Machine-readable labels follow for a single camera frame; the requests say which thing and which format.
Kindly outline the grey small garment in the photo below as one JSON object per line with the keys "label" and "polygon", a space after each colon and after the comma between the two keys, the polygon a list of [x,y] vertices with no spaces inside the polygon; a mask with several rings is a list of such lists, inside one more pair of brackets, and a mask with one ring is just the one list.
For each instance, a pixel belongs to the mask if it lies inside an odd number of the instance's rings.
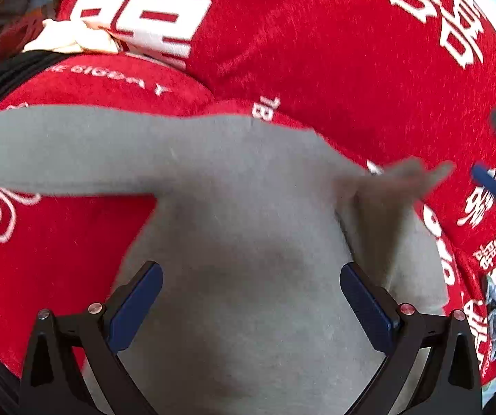
{"label": "grey small garment", "polygon": [[0,360],[38,312],[103,301],[143,262],[164,287],[122,361],[162,414],[341,414],[377,370],[339,288],[355,260],[400,302],[448,294],[417,199],[309,130],[80,106],[0,111]]}

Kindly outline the red printed bed blanket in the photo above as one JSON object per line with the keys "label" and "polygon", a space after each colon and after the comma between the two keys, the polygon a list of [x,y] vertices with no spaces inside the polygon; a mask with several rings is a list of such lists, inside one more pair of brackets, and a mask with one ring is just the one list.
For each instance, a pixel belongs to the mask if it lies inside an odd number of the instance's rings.
{"label": "red printed bed blanket", "polygon": [[242,121],[317,134],[359,164],[414,154],[452,158],[457,171],[419,206],[448,248],[452,304],[472,314],[484,380],[487,358],[479,280],[496,281],[493,198],[465,168],[496,174],[494,19],[474,0],[42,0],[17,1],[0,24],[0,64],[40,34],[42,19],[80,20],[122,45],[42,70],[0,99],[0,114],[67,104],[144,117]]}

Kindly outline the cream cloth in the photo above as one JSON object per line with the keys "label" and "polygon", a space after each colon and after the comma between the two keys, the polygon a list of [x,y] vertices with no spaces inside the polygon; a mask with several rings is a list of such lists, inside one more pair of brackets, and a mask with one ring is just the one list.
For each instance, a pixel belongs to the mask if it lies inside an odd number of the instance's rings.
{"label": "cream cloth", "polygon": [[81,20],[45,19],[41,33],[37,38],[29,41],[22,52],[33,50],[60,54],[118,54],[121,47],[107,31],[90,27]]}

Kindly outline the black garment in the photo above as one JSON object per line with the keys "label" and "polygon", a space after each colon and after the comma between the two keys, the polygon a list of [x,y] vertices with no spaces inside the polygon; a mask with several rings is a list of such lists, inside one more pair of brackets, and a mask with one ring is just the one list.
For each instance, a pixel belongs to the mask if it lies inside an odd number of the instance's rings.
{"label": "black garment", "polygon": [[0,62],[0,102],[23,83],[67,57],[68,54],[49,50],[30,50]]}

